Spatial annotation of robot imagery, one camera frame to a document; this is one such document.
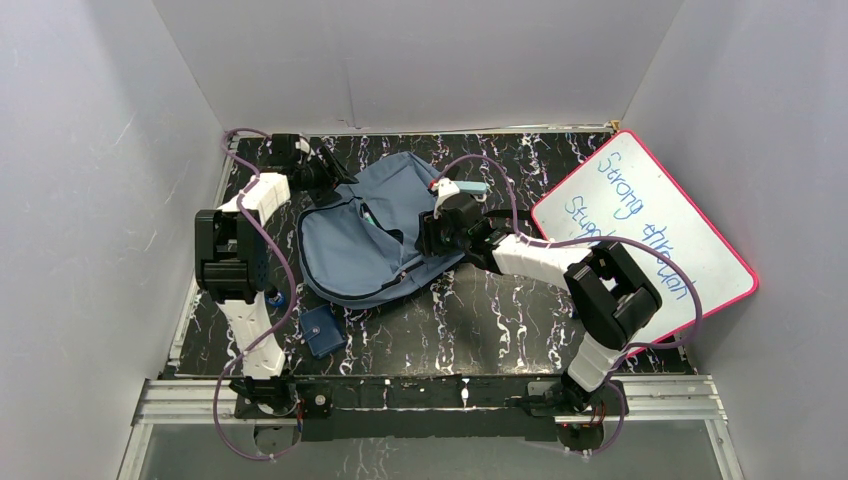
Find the teal eraser case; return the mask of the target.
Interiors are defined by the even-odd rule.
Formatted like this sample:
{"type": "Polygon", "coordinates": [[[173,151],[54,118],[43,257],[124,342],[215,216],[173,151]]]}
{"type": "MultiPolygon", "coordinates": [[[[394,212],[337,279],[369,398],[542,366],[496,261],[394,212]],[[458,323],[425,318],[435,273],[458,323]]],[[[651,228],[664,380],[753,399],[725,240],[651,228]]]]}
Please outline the teal eraser case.
{"type": "Polygon", "coordinates": [[[486,200],[489,193],[489,185],[480,181],[455,181],[455,185],[461,193],[471,195],[477,202],[486,200]]]}

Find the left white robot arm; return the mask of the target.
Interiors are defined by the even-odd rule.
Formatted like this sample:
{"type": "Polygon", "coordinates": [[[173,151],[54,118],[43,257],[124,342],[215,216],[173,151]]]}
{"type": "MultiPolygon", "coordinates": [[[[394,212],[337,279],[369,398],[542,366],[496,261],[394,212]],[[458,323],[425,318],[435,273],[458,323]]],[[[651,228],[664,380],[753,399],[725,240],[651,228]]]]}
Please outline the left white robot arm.
{"type": "Polygon", "coordinates": [[[356,180],[330,149],[315,148],[302,135],[265,136],[265,166],[224,152],[251,176],[230,200],[196,214],[196,282],[224,314],[239,350],[232,363],[241,366],[242,376],[231,390],[268,415],[286,416],[298,408],[299,391],[285,379],[286,357],[275,338],[279,326],[268,310],[293,305],[294,296],[282,294],[270,279],[269,255],[279,249],[265,225],[295,193],[324,205],[338,199],[338,186],[356,180]]]}

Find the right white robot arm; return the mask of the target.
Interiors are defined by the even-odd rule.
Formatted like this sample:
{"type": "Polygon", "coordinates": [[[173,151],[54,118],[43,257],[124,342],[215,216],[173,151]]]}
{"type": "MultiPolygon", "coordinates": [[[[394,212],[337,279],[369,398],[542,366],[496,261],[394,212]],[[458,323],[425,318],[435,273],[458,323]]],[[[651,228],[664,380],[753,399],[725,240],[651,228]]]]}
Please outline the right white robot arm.
{"type": "Polygon", "coordinates": [[[529,394],[532,408],[548,405],[590,413],[601,403],[602,385],[627,345],[662,306],[660,293],[622,243],[531,245],[494,226],[470,197],[420,213],[415,247],[425,256],[463,253],[481,270],[545,282],[570,295],[585,330],[583,339],[560,385],[529,394]]]}

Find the blue student backpack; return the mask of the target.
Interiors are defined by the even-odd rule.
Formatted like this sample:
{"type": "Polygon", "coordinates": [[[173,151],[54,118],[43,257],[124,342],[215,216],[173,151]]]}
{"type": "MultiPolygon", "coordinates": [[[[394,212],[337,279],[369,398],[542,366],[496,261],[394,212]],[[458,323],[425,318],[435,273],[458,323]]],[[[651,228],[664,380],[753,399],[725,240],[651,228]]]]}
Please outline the blue student backpack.
{"type": "MultiPolygon", "coordinates": [[[[357,184],[340,185],[340,199],[303,211],[296,231],[307,285],[333,304],[368,309],[410,295],[467,261],[463,253],[429,257],[415,248],[418,217],[434,209],[429,187],[438,176],[410,152],[392,154],[359,172],[357,184]],[[362,218],[362,205],[376,226],[362,218]]],[[[480,208],[465,193],[450,199],[464,197],[480,208]]],[[[512,215],[506,209],[481,211],[494,226],[494,219],[512,215]]]]}

